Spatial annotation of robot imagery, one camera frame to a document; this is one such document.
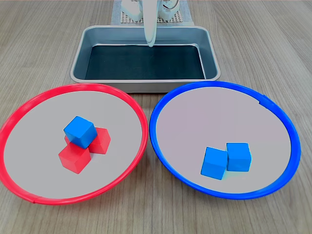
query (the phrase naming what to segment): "stacked cubes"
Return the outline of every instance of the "stacked cubes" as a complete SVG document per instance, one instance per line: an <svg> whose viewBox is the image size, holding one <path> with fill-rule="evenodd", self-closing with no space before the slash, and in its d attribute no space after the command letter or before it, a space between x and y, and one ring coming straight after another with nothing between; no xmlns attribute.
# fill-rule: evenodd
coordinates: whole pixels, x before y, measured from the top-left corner
<svg viewBox="0 0 312 234"><path fill-rule="evenodd" d="M247 143L227 143L227 151L207 147L201 174L221 180L226 170L248 172L251 162Z"/></svg>
<svg viewBox="0 0 312 234"><path fill-rule="evenodd" d="M64 129L67 146L59 153L63 167L79 174L91 161L90 153L106 154L111 138L107 129L76 116Z"/></svg>

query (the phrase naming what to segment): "pair of blue cubes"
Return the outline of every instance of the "pair of blue cubes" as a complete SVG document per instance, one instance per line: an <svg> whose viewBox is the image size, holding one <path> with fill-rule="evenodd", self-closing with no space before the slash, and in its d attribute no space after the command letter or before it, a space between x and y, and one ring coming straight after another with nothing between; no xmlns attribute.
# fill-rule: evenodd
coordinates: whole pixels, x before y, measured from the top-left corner
<svg viewBox="0 0 312 234"><path fill-rule="evenodd" d="M227 143L226 151L207 147L201 174L221 180L226 170L248 172L251 162L248 143Z"/></svg>
<svg viewBox="0 0 312 234"><path fill-rule="evenodd" d="M64 132L71 143L83 149L87 149L98 135L94 124L80 116L76 116Z"/></svg>

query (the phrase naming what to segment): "wood grain surface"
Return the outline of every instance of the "wood grain surface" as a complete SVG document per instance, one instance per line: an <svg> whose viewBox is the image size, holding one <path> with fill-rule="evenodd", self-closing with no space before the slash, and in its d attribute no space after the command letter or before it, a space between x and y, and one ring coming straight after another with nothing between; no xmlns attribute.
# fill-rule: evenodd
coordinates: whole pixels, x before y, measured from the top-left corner
<svg viewBox="0 0 312 234"><path fill-rule="evenodd" d="M0 184L0 234L312 233L312 1L190 1L207 28L223 81L255 89L290 117L302 159L267 197L202 194L171 175L148 143L137 168L109 192L68 206L31 204ZM83 29L107 25L112 1L0 1L0 125L24 102L73 83ZM162 95L132 95L149 120Z"/></svg>

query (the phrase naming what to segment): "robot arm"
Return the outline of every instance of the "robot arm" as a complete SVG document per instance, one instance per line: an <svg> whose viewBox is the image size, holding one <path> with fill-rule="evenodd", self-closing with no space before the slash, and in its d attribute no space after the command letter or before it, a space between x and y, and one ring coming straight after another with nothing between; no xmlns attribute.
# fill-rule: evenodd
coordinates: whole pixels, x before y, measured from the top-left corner
<svg viewBox="0 0 312 234"><path fill-rule="evenodd" d="M162 6L162 0L142 0L144 33L149 47L153 47L155 43L158 11Z"/></svg>
<svg viewBox="0 0 312 234"><path fill-rule="evenodd" d="M143 12L144 33L149 47L153 47L156 39L157 18L170 20L179 10L179 0L173 6L166 6L163 0L140 0L140 11Z"/></svg>

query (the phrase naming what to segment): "stainless steel tray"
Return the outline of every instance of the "stainless steel tray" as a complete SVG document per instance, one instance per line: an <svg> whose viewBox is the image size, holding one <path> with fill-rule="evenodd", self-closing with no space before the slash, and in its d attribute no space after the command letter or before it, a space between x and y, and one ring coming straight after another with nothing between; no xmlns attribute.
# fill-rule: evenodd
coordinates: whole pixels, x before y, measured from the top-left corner
<svg viewBox="0 0 312 234"><path fill-rule="evenodd" d="M197 26L162 26L157 28L155 46L193 45L197 48L203 79L116 79L103 77L86 79L92 48L98 45L142 45L147 46L142 26L91 26L86 28L79 43L70 72L72 80L79 83L107 84L127 93L166 93L186 83L216 80L220 77L219 66L212 47L209 32Z"/></svg>

